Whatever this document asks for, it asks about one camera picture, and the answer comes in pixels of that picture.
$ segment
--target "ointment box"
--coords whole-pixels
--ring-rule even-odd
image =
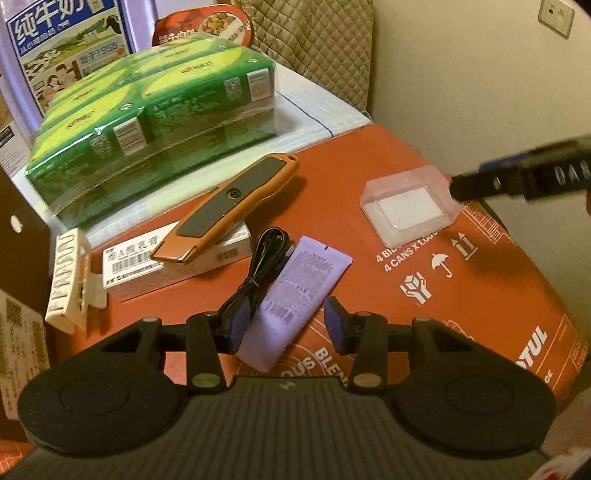
[[[117,300],[133,299],[252,256],[251,234],[241,223],[189,265],[152,260],[151,251],[177,223],[103,251],[103,285],[110,296]]]

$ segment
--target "utility knife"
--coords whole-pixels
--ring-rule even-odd
[[[156,246],[153,260],[191,263],[242,222],[261,202],[281,190],[296,174],[293,155],[272,153],[260,158],[219,186]]]

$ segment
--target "beige cushion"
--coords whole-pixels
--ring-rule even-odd
[[[372,0],[234,0],[253,20],[254,46],[365,110]]]

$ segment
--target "black cable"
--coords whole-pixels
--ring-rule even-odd
[[[290,236],[285,230],[276,226],[265,230],[256,243],[246,280],[236,293],[226,300],[218,312],[221,314],[236,298],[244,295],[250,301],[252,317],[262,301],[262,293],[285,267],[292,251]]]

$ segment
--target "green packaged box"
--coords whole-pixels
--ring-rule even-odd
[[[164,72],[179,63],[234,47],[237,47],[234,43],[200,33],[119,59],[56,95],[45,115],[40,134],[72,112],[99,99],[107,90]]]
[[[106,68],[52,104],[27,166],[68,227],[275,134],[274,64],[245,47],[192,35]]]

